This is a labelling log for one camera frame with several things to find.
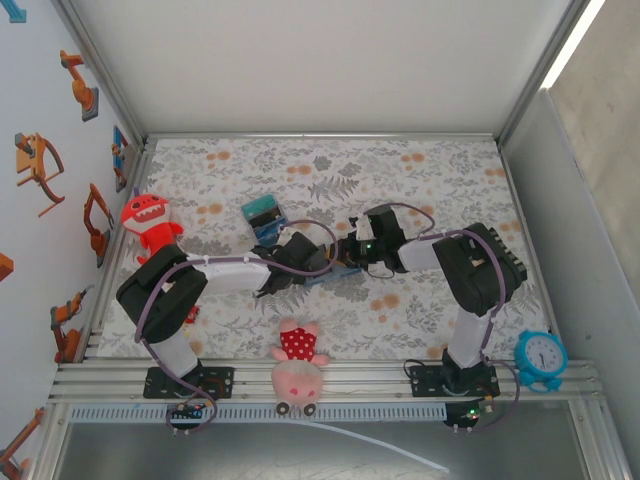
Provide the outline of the blue box with black insert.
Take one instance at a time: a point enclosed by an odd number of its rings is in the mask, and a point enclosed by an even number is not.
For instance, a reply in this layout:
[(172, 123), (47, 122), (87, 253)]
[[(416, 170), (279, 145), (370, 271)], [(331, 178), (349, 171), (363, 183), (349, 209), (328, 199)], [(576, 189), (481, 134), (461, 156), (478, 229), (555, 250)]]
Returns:
[[(282, 220), (281, 220), (281, 221), (286, 220), (286, 221), (287, 221), (287, 223), (288, 223), (288, 219), (287, 219), (286, 215), (283, 213), (283, 211), (281, 210), (281, 208), (280, 208), (280, 205), (279, 205), (278, 201), (277, 201), (277, 207), (275, 207), (275, 208), (279, 209), (279, 210), (281, 211), (281, 213), (282, 213), (283, 218), (282, 218)], [(253, 233), (253, 234), (254, 234), (254, 236), (255, 236), (255, 233), (254, 233), (254, 230), (255, 230), (255, 229), (253, 229), (253, 228), (251, 227), (251, 225), (249, 224), (249, 219), (250, 219), (250, 218), (245, 217), (244, 215), (243, 215), (243, 217), (244, 217), (244, 219), (246, 220), (246, 222), (248, 223), (248, 225), (250, 226), (251, 231), (252, 231), (252, 233)]]

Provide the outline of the aluminium side rail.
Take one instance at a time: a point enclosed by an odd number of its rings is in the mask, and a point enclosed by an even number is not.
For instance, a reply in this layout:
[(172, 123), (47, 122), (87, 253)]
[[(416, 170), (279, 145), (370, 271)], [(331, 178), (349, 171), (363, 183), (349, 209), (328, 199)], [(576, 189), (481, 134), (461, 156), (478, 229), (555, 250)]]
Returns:
[[(139, 189), (145, 186), (149, 169), (149, 158), (153, 157), (156, 141), (145, 147), (136, 157), (135, 165), (128, 180), (122, 204), (125, 204)], [(104, 271), (102, 273), (99, 289), (96, 293), (95, 303), (90, 319), (83, 327), (78, 350), (74, 357), (75, 363), (85, 360), (102, 359), (99, 355), (99, 347), (103, 334), (103, 326), (110, 313), (111, 302), (115, 299), (117, 283), (121, 271), (121, 262), (125, 256), (128, 240), (127, 232), (121, 224), (116, 224), (110, 240), (110, 246), (105, 256)]]

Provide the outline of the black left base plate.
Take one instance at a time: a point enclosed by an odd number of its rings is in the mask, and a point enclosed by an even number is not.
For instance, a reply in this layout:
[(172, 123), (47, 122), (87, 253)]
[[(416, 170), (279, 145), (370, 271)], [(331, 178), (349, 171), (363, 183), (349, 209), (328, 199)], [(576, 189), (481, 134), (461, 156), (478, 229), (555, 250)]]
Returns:
[[(183, 380), (208, 393), (215, 400), (232, 396), (235, 370), (232, 367), (198, 366), (187, 374)], [(194, 394), (189, 388), (171, 379), (160, 367), (152, 367), (147, 371), (143, 388), (146, 399), (187, 398)]]

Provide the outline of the blue logo credit card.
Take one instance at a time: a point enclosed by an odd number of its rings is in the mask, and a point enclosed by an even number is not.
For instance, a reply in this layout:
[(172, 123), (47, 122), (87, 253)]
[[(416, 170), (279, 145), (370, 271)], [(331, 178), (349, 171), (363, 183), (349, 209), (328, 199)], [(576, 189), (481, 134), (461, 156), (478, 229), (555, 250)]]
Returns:
[(257, 242), (263, 247), (270, 247), (277, 243), (281, 230), (286, 226), (287, 221), (274, 221), (269, 224), (257, 227), (254, 230)]

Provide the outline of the blue orange wall sticker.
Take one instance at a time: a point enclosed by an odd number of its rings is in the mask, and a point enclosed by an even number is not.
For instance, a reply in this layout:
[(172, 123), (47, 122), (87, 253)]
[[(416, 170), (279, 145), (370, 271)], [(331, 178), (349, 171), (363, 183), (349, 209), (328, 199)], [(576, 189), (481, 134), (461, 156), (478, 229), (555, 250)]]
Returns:
[(127, 185), (127, 177), (124, 172), (125, 167), (125, 150), (128, 147), (128, 141), (124, 137), (121, 130), (113, 127), (113, 138), (111, 144), (112, 166), (115, 174), (115, 190), (117, 193), (122, 191)]

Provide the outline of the aluminium front rail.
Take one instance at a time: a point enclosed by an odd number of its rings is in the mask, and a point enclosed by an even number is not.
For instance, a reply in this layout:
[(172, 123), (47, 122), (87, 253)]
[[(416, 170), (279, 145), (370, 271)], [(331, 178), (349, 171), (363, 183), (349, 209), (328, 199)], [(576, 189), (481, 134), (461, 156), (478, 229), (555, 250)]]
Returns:
[[(275, 399), (271, 370), (266, 360), (205, 359), (205, 366), (234, 369), (233, 402), (270, 403)], [(137, 403), (143, 400), (143, 384), (149, 359), (89, 358), (58, 368), (48, 401), (57, 403)], [(410, 380), (400, 361), (334, 361), (323, 369), (324, 393), (329, 403), (412, 401)], [(593, 363), (571, 361), (557, 392), (538, 395), (523, 389), (522, 401), (601, 399), (604, 391)]]

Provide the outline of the blue card holder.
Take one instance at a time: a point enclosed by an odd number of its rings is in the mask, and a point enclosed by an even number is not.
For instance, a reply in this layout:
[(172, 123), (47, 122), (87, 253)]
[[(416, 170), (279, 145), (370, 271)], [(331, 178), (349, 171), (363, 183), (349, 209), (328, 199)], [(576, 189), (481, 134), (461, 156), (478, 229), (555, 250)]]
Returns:
[(331, 282), (335, 280), (339, 280), (354, 274), (361, 273), (362, 269), (360, 267), (349, 268), (343, 265), (334, 265), (328, 272), (317, 276), (317, 277), (308, 277), (305, 280), (305, 286), (315, 286), (320, 285), (326, 282)]

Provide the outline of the thin white plastic strip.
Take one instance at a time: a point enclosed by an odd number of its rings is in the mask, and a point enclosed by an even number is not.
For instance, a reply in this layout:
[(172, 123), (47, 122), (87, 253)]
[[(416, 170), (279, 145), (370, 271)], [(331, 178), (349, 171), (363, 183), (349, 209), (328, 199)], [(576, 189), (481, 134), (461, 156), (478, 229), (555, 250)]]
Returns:
[(365, 442), (367, 444), (371, 444), (371, 445), (375, 445), (377, 447), (386, 449), (388, 451), (392, 451), (398, 455), (401, 455), (405, 458), (408, 458), (412, 461), (418, 462), (426, 467), (429, 467), (431, 469), (435, 469), (437, 471), (449, 474), (450, 473), (450, 469), (444, 465), (441, 465), (439, 463), (436, 463), (432, 460), (429, 460), (427, 458), (424, 458), (423, 456), (417, 455), (415, 453), (412, 453), (406, 449), (403, 449), (401, 447), (398, 447), (396, 445), (393, 445), (391, 443), (382, 441), (380, 439), (376, 439), (370, 436), (366, 436), (360, 433), (356, 433), (344, 428), (340, 428), (340, 427), (336, 427), (336, 426), (332, 426), (332, 425), (328, 425), (328, 424), (322, 424), (322, 423), (317, 423), (317, 422), (311, 422), (311, 421), (303, 421), (303, 420), (285, 420), (284, 421), (285, 424), (287, 425), (294, 425), (294, 426), (302, 426), (302, 427), (306, 427), (306, 428), (312, 428), (312, 429), (316, 429), (316, 430), (323, 430), (326, 432), (331, 432), (331, 433), (335, 433), (335, 434), (339, 434), (342, 436), (346, 436), (352, 439), (356, 439), (362, 442)]

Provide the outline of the red shark plush toy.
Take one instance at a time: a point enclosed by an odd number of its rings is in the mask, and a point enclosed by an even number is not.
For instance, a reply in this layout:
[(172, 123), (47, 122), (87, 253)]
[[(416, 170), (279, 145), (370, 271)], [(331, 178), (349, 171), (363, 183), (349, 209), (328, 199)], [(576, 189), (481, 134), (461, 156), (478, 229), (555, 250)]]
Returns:
[(147, 256), (136, 257), (140, 265), (163, 247), (175, 244), (176, 238), (184, 233), (183, 226), (171, 220), (169, 201), (156, 194), (141, 194), (131, 199), (121, 212), (121, 223), (148, 251)]

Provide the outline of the blue alarm clock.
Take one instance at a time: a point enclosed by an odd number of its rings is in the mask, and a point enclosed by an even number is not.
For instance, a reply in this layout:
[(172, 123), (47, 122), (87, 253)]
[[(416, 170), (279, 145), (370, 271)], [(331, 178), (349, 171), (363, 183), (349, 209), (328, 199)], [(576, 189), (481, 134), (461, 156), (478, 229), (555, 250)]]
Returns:
[(557, 336), (525, 330), (514, 347), (514, 362), (520, 384), (532, 392), (545, 394), (560, 389), (568, 355)]

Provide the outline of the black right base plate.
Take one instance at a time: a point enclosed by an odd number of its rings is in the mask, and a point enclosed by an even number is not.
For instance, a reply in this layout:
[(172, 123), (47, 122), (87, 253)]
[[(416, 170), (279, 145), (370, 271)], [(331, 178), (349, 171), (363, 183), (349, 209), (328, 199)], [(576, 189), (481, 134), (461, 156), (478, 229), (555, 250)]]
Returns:
[(484, 364), (460, 369), (456, 365), (413, 365), (408, 368), (412, 396), (498, 397), (496, 369)]

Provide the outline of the floral table mat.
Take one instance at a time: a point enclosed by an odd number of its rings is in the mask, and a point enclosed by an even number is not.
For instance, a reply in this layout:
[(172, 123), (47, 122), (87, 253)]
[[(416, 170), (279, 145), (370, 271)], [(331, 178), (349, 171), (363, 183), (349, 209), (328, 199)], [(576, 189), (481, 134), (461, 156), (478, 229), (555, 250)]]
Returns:
[[(241, 206), (266, 194), (317, 244), (343, 238), (349, 218), (393, 203), (408, 237), (481, 222), (532, 268), (534, 258), (492, 141), (214, 139), (159, 140), (144, 193), (166, 198), (184, 228), (180, 247), (237, 255), (254, 237)], [(279, 322), (316, 322), (317, 347), (335, 360), (439, 359), (458, 306), (443, 274), (373, 269), (256, 298), (204, 293), (184, 329), (201, 358), (264, 359)]]

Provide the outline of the teal credit card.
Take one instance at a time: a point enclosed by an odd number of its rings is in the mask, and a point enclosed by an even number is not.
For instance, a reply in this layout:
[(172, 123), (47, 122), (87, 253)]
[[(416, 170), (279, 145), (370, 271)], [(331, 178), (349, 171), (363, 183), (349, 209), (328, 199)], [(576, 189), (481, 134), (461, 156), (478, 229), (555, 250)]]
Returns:
[(248, 203), (241, 206), (243, 215), (248, 218), (252, 218), (263, 214), (273, 208), (277, 207), (277, 201), (273, 195), (263, 195), (257, 199), (251, 200)]

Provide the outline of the orange gripper wall sticker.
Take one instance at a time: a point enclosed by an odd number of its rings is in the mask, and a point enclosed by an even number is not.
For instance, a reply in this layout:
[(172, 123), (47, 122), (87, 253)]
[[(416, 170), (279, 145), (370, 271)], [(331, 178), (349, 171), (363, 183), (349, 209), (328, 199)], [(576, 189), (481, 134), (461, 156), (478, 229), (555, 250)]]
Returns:
[[(39, 133), (24, 135), (19, 132), (14, 136), (16, 147), (16, 172), (28, 173), (28, 176), (17, 182), (20, 187), (30, 181), (35, 182), (49, 199), (50, 205), (38, 213), (38, 217), (48, 213), (65, 200), (64, 196), (56, 195), (49, 186), (49, 182), (65, 172), (62, 159), (53, 144)], [(46, 173), (45, 156), (49, 154), (57, 170), (52, 174)]]

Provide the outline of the aluminium frame post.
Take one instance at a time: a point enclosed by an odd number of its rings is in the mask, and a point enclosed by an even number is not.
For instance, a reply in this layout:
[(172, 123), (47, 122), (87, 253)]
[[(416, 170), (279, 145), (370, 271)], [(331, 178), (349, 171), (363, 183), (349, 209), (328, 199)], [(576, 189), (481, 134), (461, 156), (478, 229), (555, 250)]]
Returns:
[(124, 90), (117, 82), (95, 35), (84, 22), (74, 0), (49, 0), (66, 30), (89, 65), (99, 86), (103, 89), (118, 119), (122, 122), (139, 151), (145, 148), (147, 133), (137, 118)]
[(498, 149), (501, 150), (508, 140), (513, 136), (515, 129), (524, 116), (527, 108), (533, 101), (536, 93), (541, 88), (543, 81), (551, 71), (551, 67), (558, 59), (562, 48), (565, 46), (570, 34), (576, 28), (578, 21), (583, 16), (591, 0), (569, 0), (568, 6), (552, 34), (550, 35), (544, 49), (534, 68), (529, 75), (524, 88), (508, 115), (500, 133), (495, 137)]

